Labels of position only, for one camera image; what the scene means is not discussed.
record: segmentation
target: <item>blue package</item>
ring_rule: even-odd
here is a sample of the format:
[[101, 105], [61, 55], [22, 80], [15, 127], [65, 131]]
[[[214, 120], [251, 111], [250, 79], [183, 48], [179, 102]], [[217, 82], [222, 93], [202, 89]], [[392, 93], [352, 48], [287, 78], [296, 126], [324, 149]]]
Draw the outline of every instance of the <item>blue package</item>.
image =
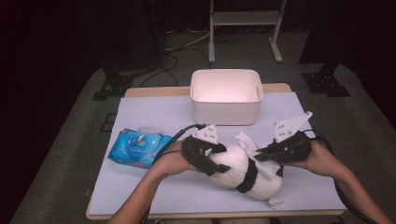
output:
[[160, 133], [142, 133], [124, 129], [108, 153], [108, 158], [118, 164], [151, 167], [158, 151], [171, 140], [171, 136]]

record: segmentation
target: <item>white storage bin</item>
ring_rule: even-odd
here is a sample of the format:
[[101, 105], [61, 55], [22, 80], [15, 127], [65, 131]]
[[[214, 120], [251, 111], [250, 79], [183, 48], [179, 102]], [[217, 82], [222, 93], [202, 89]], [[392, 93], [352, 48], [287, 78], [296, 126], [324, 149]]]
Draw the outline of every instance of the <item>white storage bin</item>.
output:
[[192, 74], [192, 110], [199, 124], [253, 124], [262, 97], [262, 82], [253, 70], [210, 69]]

